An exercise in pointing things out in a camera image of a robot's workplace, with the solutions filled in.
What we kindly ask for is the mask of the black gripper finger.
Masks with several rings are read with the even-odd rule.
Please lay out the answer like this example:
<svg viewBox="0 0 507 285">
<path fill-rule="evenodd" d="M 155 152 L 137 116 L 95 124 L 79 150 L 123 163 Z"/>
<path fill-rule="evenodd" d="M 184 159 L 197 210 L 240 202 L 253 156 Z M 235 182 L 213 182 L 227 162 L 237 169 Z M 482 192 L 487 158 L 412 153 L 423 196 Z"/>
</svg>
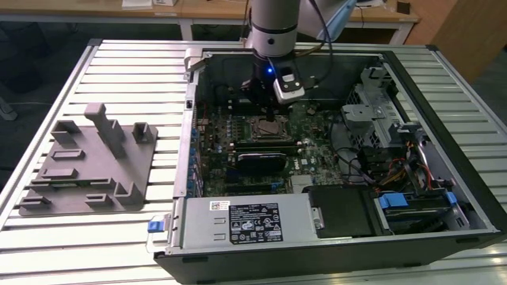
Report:
<svg viewBox="0 0 507 285">
<path fill-rule="evenodd" d="M 272 87 L 265 87 L 257 78 L 252 78 L 241 83 L 240 91 L 265 113 L 267 121 L 272 122 L 275 119 L 275 108 L 277 107 Z"/>
</svg>

